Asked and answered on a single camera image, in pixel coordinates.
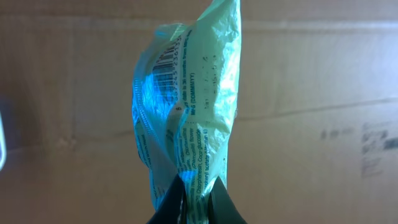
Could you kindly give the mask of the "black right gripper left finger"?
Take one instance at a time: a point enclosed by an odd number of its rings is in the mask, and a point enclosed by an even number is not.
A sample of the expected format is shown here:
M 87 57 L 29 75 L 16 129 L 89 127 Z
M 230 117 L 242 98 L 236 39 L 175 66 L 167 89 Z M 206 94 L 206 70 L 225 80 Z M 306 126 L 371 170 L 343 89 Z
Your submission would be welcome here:
M 186 190 L 179 175 L 174 177 L 159 209 L 147 224 L 186 224 Z

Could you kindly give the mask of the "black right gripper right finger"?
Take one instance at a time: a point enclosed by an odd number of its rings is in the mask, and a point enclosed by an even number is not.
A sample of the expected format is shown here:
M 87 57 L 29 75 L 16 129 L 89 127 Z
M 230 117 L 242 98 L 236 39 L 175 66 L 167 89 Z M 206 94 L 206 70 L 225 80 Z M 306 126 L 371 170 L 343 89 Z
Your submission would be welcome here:
M 209 224 L 247 224 L 240 215 L 220 177 L 214 182 L 208 202 Z

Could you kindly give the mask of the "teal snack packet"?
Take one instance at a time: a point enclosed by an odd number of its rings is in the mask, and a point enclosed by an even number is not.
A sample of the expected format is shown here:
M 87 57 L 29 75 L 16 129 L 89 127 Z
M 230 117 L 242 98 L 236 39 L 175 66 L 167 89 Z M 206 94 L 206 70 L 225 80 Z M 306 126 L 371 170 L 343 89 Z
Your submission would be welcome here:
M 213 1 L 193 24 L 159 26 L 134 70 L 132 120 L 152 204 L 159 210 L 181 178 L 188 223 L 210 222 L 211 190 L 227 178 L 241 41 L 241 3 Z

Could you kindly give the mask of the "white barcode scanner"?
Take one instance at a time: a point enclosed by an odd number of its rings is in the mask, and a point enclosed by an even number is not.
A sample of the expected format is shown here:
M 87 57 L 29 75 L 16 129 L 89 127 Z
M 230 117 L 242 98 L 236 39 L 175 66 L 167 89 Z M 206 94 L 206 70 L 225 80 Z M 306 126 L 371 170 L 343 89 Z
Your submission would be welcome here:
M 0 170 L 2 170 L 7 159 L 7 148 L 6 148 L 6 138 L 4 133 L 4 125 L 1 115 L 0 115 L 0 145 L 1 145 Z

